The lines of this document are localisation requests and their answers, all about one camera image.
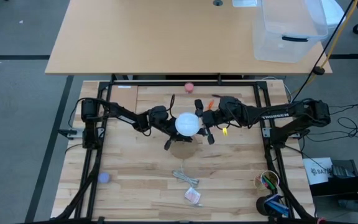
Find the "purple ball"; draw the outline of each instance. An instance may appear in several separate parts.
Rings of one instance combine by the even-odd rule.
[[[102,172],[98,177],[99,183],[105,184],[110,181],[110,174],[108,172]]]

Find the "desk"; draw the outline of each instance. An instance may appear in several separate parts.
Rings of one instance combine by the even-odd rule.
[[[287,102],[281,80],[267,81],[267,85],[272,105]],[[80,98],[96,97],[98,86],[96,81],[84,82]],[[110,99],[137,113],[157,105],[168,106],[172,94],[175,94],[174,116],[194,111],[194,100],[198,98],[208,105],[213,93],[235,96],[247,105],[256,105],[251,86],[195,86],[192,94],[184,93],[182,86],[125,87],[114,85]],[[213,110],[217,107],[218,102],[215,102]],[[282,126],[289,121],[290,118],[277,119],[276,125]],[[80,106],[73,126],[84,126]],[[253,184],[254,177],[267,169],[260,126],[256,124],[251,129],[231,127],[228,136],[223,136],[217,128],[212,128],[211,132],[215,143],[208,145],[206,138],[195,137],[197,151],[183,163],[185,173],[200,180],[197,191],[201,194],[200,203],[204,207],[195,208],[184,199],[189,185],[172,176],[172,170],[179,169],[182,160],[164,151],[163,145],[168,136],[154,129],[151,137],[145,137],[127,123],[109,119],[100,171],[110,173],[112,180],[108,184],[97,185],[93,219],[104,216],[107,220],[127,221],[267,221],[267,217],[256,211],[255,202],[269,191],[258,192]],[[68,146],[80,142],[80,139],[69,141]],[[287,145],[299,149],[297,140],[289,139]],[[52,217],[61,213],[76,194],[85,154],[86,150],[80,146],[67,152]],[[302,157],[290,149],[282,149],[282,156],[290,190],[313,214],[313,199]],[[88,199],[87,194],[83,214]]]
[[[70,1],[45,73],[308,74],[321,43],[298,63],[254,58],[255,13],[231,0]]]

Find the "white cable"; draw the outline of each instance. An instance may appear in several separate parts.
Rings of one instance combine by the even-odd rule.
[[[194,189],[197,188],[199,180],[186,176],[186,174],[183,171],[183,163],[180,164],[180,170],[174,170],[172,171],[172,174],[174,177],[188,182],[190,186],[193,187]]]
[[[263,80],[267,80],[267,79],[274,79],[274,80],[278,80],[278,78],[276,78],[276,77],[265,77],[265,78],[263,78]],[[290,89],[286,86],[286,84],[284,84],[284,88],[285,88],[285,90],[288,92],[288,94],[290,95],[290,103],[292,103],[292,101],[293,101],[293,97],[292,97],[292,95],[291,95],[291,91],[290,91]]]

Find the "wooden work surface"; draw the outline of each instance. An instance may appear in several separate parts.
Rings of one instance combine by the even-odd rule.
[[[303,75],[311,71],[323,50],[320,42],[298,63],[256,60],[252,43],[256,8],[223,2],[214,6],[213,0],[70,1],[45,72]],[[332,73],[329,64],[324,68]]]
[[[283,82],[267,82],[272,104],[286,103]],[[98,85],[99,82],[84,82],[80,98],[96,97]],[[194,100],[198,98],[208,105],[213,99],[211,94],[235,96],[243,103],[255,106],[253,89],[248,86],[196,86],[192,94],[185,94],[182,86],[113,86],[111,101],[140,113],[157,105],[168,106],[172,94],[176,96],[172,108],[174,116],[185,111],[193,112]],[[218,101],[215,98],[214,110]],[[278,119],[276,124],[282,126],[289,120]],[[80,106],[73,126],[83,127]],[[182,160],[163,149],[168,136],[154,129],[151,137],[145,137],[131,125],[109,119],[100,172],[110,173],[111,181],[98,184],[93,219],[104,216],[107,220],[127,221],[266,221],[266,217],[258,214],[255,202],[269,191],[258,191],[253,184],[254,177],[267,169],[259,124],[251,129],[231,127],[228,136],[223,136],[217,128],[211,131],[215,137],[213,145],[208,145],[207,139],[201,136],[195,137],[194,143],[179,145],[184,149],[197,147],[195,155],[183,162],[184,172],[200,180],[196,190],[201,194],[203,207],[192,207],[184,198],[189,184],[172,176],[173,170],[180,169]],[[70,141],[68,146],[80,142],[80,139]],[[287,144],[299,149],[297,140],[288,140]],[[81,146],[67,152],[52,217],[61,213],[76,194],[85,153]],[[282,154],[289,188],[313,214],[313,199],[301,155],[289,149],[282,149]]]

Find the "white ball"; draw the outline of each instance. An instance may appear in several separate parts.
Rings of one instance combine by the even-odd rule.
[[[175,121],[175,127],[183,136],[193,136],[200,130],[198,117],[192,113],[182,113]]]

